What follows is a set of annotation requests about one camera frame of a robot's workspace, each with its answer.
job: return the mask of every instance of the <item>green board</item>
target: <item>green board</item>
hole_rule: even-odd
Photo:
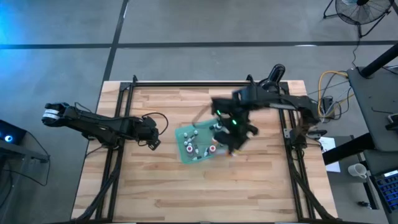
[[[210,147],[213,142],[214,130],[210,130],[209,127],[216,124],[217,120],[212,119],[209,121],[204,121],[196,124],[196,127],[192,125],[177,128],[175,130],[175,138],[177,140],[178,149],[180,151],[181,161],[184,164],[192,164],[195,162],[200,162],[205,159],[213,158],[216,154],[225,154],[228,150],[227,146],[217,145],[216,152],[214,154],[210,153],[208,147]],[[190,137],[194,136],[195,138],[191,141],[193,152],[187,152],[187,146],[184,145],[184,142],[188,142]]]

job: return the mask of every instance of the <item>wooden tabletop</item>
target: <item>wooden tabletop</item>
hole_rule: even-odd
[[[291,95],[305,95],[303,81],[288,81]],[[120,82],[105,82],[98,114],[114,116]],[[161,112],[169,128],[162,144],[151,151],[128,141],[123,155],[114,222],[292,222],[297,221],[278,110],[251,113],[259,128],[237,157],[218,156],[197,164],[180,162],[174,131],[191,124],[210,97],[231,97],[231,87],[136,87],[130,115]],[[124,111],[126,97],[121,111]],[[161,116],[151,116],[159,130]],[[211,119],[208,111],[201,121]],[[100,146],[91,142],[88,151]],[[98,193],[106,149],[90,154],[84,163],[72,218],[83,213]],[[337,217],[329,180],[318,146],[305,150],[311,190]],[[303,193],[302,208],[307,213]],[[106,197],[103,214],[108,211]]]

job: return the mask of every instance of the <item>white cup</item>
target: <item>white cup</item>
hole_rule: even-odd
[[[366,178],[366,167],[362,164],[354,164],[348,167],[348,172],[353,177]]]

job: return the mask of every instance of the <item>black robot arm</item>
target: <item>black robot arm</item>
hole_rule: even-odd
[[[294,140],[305,142],[308,130],[320,119],[317,103],[307,96],[283,95],[279,81],[284,74],[284,66],[276,65],[269,77],[234,91],[232,98],[212,98],[211,112],[218,116],[224,131],[215,133],[214,139],[228,145],[229,153],[240,147],[249,139],[247,133],[258,134],[258,129],[250,124],[249,112],[264,108],[295,110],[300,112],[298,126],[292,130]]]
[[[149,116],[109,118],[79,110],[67,103],[47,103],[45,109],[44,125],[72,128],[87,139],[96,138],[106,147],[118,147],[121,139],[146,141],[152,150],[160,144],[156,122]]]

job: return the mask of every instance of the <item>concrete floor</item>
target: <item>concrete floor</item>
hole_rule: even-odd
[[[0,44],[111,44],[122,0],[0,2]],[[356,41],[356,28],[339,18],[322,20],[327,0],[137,0],[130,1],[120,43],[217,41]],[[366,65],[387,50],[383,40],[397,40],[397,14],[390,13],[356,51]],[[242,80],[265,77],[276,63],[286,66],[285,80],[304,80],[317,89],[326,70],[352,67],[349,46],[220,47],[118,49],[110,80]],[[48,223],[70,218],[87,141],[68,128],[48,128],[40,119],[47,102],[75,101],[95,110],[109,49],[0,50],[0,119],[32,132],[51,154],[49,184],[22,182],[12,223]],[[338,77],[333,83],[342,82]],[[348,84],[328,90],[337,97]],[[328,135],[359,136],[368,130],[355,98],[339,121],[320,124]],[[36,165],[45,177],[45,165]],[[366,200],[358,184],[331,179],[339,217],[385,223],[382,211],[355,205]]]

